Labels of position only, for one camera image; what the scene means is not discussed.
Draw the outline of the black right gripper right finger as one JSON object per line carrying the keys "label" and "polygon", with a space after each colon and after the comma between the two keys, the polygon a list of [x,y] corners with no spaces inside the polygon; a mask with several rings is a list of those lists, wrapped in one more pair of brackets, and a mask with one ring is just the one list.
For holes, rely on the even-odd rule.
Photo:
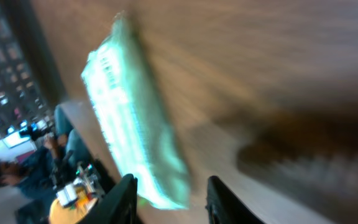
{"label": "black right gripper right finger", "polygon": [[208,178],[206,201],[210,224],[264,224],[216,175]]}

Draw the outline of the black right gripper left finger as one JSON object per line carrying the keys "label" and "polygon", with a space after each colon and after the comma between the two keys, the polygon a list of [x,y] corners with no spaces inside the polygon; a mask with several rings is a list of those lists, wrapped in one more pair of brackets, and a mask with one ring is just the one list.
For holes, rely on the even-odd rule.
{"label": "black right gripper left finger", "polygon": [[137,179],[126,174],[79,224],[137,223]]}

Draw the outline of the large teal wipes pack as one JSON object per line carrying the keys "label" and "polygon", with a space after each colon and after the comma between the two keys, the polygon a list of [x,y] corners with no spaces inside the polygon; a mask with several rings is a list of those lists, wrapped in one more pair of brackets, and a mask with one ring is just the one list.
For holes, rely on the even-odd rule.
{"label": "large teal wipes pack", "polygon": [[89,53],[81,79],[119,173],[133,174],[138,195],[153,207],[187,209],[188,167],[139,36],[123,12]]}

